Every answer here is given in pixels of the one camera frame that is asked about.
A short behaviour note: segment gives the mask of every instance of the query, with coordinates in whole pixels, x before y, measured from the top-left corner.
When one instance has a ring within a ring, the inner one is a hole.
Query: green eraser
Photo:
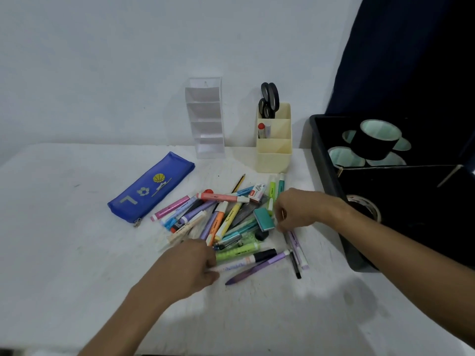
[[[274,221],[272,221],[272,218],[269,216],[269,212],[265,208],[257,208],[254,210],[254,216],[256,217],[256,220],[258,221],[259,227],[261,228],[261,231],[268,231],[276,226],[274,225]]]

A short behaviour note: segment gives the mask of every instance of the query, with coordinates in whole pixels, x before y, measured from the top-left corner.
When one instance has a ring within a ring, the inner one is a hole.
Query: dark blue curtain
[[[473,169],[470,10],[470,0],[363,0],[326,114],[428,120]]]

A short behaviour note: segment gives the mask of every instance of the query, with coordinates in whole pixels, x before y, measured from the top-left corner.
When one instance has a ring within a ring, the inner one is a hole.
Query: hand
[[[204,240],[186,240],[165,251],[134,291],[147,295],[145,299],[150,302],[168,307],[216,281],[219,273],[207,271],[215,265],[215,251]]]
[[[314,222],[329,224],[335,212],[346,203],[338,197],[318,191],[303,191],[290,188],[279,194],[274,203],[274,214],[281,232]]]

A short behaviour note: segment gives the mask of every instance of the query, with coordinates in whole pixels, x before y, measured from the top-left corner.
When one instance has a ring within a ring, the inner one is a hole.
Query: blue pencil case
[[[147,215],[194,168],[193,162],[169,152],[107,205],[113,214],[134,223]]]

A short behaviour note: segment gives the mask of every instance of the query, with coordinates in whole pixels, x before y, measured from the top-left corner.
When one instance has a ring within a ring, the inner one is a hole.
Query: person's left hand
[[[215,265],[215,251],[204,240],[186,240],[165,251],[134,291],[169,306],[216,281],[219,273],[207,270]]]

